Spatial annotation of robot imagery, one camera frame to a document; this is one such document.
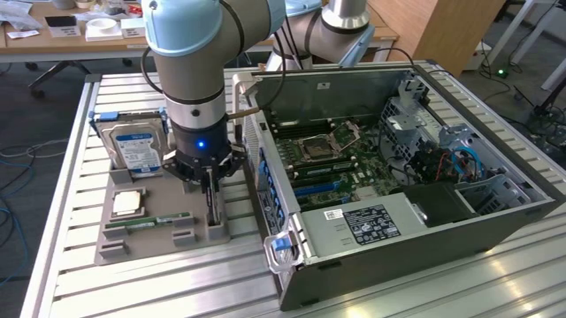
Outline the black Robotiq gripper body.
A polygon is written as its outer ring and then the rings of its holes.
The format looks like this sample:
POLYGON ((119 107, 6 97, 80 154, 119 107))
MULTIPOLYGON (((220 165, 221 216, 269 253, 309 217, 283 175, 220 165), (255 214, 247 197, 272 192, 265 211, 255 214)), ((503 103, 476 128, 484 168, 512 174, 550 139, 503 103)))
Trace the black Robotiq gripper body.
POLYGON ((227 122, 219 121, 204 129, 189 129, 172 122, 176 141, 176 158, 188 165, 209 165, 211 159, 220 162, 231 152, 227 122))

